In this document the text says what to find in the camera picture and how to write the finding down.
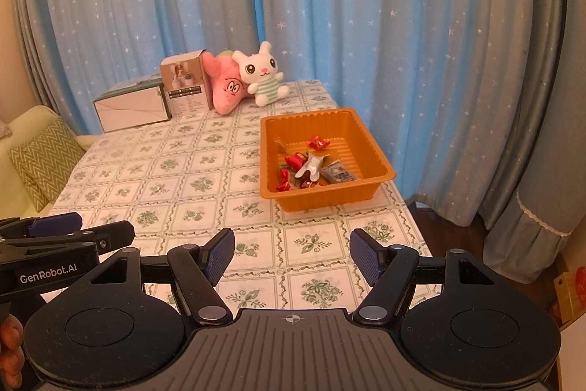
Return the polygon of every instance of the sofa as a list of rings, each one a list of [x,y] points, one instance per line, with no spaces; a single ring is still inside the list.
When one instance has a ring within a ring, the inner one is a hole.
[[[8,123],[12,136],[0,139],[0,219],[6,217],[44,217],[51,211],[52,203],[47,204],[40,212],[34,209],[33,203],[10,161],[10,157],[8,157],[8,151],[42,132],[57,116],[51,109],[39,105]],[[83,135],[77,136],[75,139],[87,151],[98,137]]]

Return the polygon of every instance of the white bunny plush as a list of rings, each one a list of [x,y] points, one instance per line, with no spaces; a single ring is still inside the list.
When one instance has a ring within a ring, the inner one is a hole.
[[[283,72],[277,73],[277,62],[271,55],[271,44],[268,42],[260,44],[257,54],[247,56],[236,50],[232,58],[240,67],[242,82],[248,84],[248,93],[254,94],[259,107],[289,95],[288,86],[279,86],[279,82],[283,80]]]

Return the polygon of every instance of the bunny ear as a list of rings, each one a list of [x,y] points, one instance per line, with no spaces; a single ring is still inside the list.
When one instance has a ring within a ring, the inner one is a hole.
[[[247,56],[244,55],[240,50],[236,50],[232,54],[232,58],[238,62],[238,64],[243,64],[244,61],[247,59]]]
[[[220,62],[210,52],[206,51],[201,54],[201,63],[210,77],[217,78],[222,73]]]
[[[260,44],[259,54],[270,54],[271,53],[271,44],[266,40]]]

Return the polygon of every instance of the human hand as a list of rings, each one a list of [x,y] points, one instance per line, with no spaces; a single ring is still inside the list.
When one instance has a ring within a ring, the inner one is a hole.
[[[0,325],[0,369],[4,370],[6,383],[12,387],[20,387],[22,384],[21,370],[25,363],[25,355],[22,352],[22,324],[12,315]]]

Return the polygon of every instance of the pink starfish plush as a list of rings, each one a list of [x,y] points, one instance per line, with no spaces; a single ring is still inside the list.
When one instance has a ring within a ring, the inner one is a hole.
[[[214,108],[219,114],[227,115],[236,108],[240,100],[250,96],[240,78],[240,70],[232,59],[231,51],[224,51],[215,57],[206,51],[201,54],[201,61],[212,79],[212,98]]]

